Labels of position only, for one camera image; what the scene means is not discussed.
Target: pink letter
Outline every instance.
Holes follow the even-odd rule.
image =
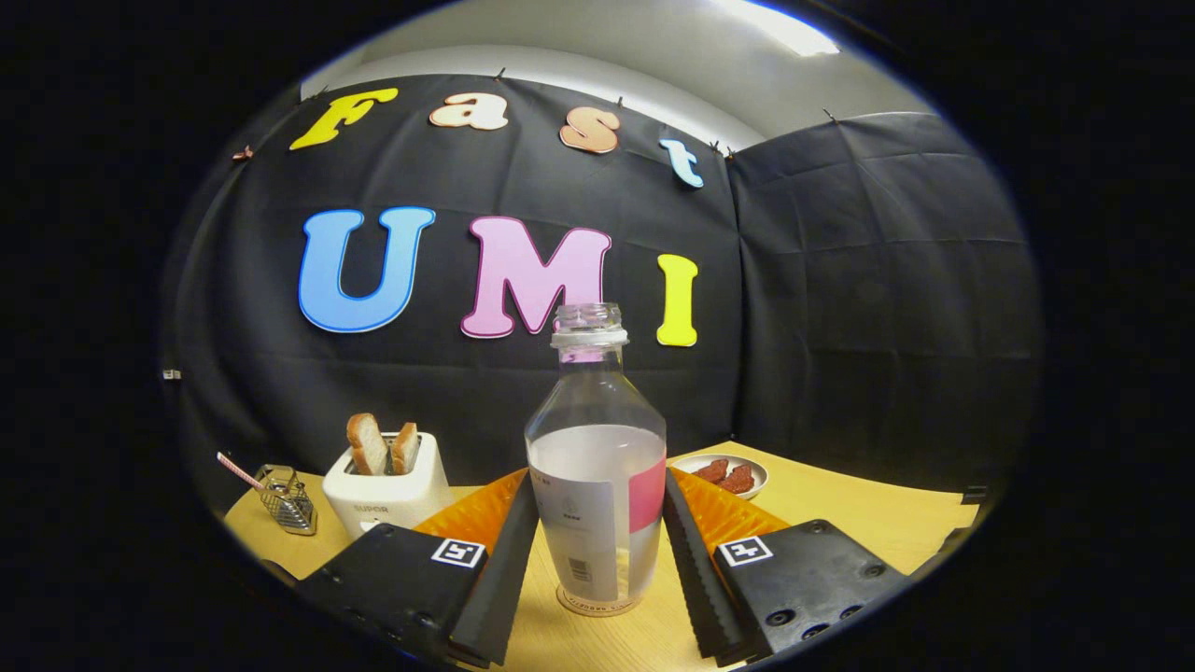
[[[611,238],[592,228],[569,231],[547,264],[539,259],[527,226],[517,219],[483,216],[468,230],[482,242],[473,312],[460,330],[473,338],[501,338],[515,330],[503,310],[505,288],[532,334],[547,323],[556,299],[564,291],[565,304],[601,303],[601,269]]]

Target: plate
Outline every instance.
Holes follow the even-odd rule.
[[[749,500],[755,495],[758,495],[759,491],[764,489],[764,485],[767,485],[767,470],[764,469],[764,465],[755,460],[742,457],[728,456],[722,453],[703,453],[699,456],[688,456],[678,459],[676,462],[672,463],[672,466],[675,466],[676,469],[686,474],[693,474],[698,469],[709,466],[711,462],[722,458],[725,458],[728,460],[727,474],[730,474],[730,471],[734,468],[741,464],[750,466],[750,475],[755,478],[755,487],[752,488],[750,490],[747,490],[746,493],[740,493],[739,494],[740,497]]]

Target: letter u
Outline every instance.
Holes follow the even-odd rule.
[[[341,269],[349,234],[361,226],[357,210],[327,210],[304,225],[307,249],[299,270],[299,307],[312,324],[327,331],[370,331],[393,320],[411,300],[419,233],[436,213],[428,208],[390,208],[378,221],[386,227],[386,257],[378,289],[349,297],[341,288]]]

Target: white toaster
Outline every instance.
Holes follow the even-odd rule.
[[[381,435],[390,447],[398,432]],[[448,490],[436,438],[424,432],[418,438],[415,466],[407,474],[392,475],[387,459],[385,476],[362,476],[353,463],[350,446],[324,476],[324,495],[350,538],[361,537],[379,523],[415,527],[455,501]]]

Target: letter i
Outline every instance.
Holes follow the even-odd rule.
[[[678,255],[656,258],[664,271],[664,323],[656,330],[661,346],[688,348],[697,343],[693,329],[693,279],[697,264]]]

